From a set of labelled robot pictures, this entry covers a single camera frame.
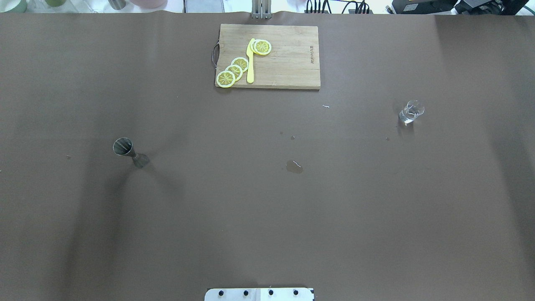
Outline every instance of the yellow knife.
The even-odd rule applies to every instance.
[[[251,49],[251,44],[254,41],[254,38],[249,41],[249,44],[247,44],[247,51],[245,52],[245,54],[247,54],[247,57],[249,58],[249,69],[247,69],[247,82],[250,84],[255,81],[255,69],[253,68],[253,55],[255,54]]]

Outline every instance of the cutting board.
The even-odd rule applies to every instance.
[[[268,40],[271,52],[265,56],[255,54],[254,83],[247,83],[245,72],[232,88],[319,90],[317,26],[221,24],[216,75],[236,57],[247,58],[245,52],[252,38]]]

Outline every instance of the water droplet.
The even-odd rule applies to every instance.
[[[303,172],[303,168],[297,162],[292,160],[286,162],[286,170],[295,174],[300,174]]]

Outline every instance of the gray tabletop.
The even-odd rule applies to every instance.
[[[216,88],[221,23],[318,26],[321,90]],[[534,33],[529,17],[3,14],[0,299],[533,300]],[[404,127],[411,99],[426,113]],[[120,137],[150,165],[116,156]]]

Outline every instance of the logo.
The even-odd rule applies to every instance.
[[[310,46],[310,64],[314,63],[314,46]]]

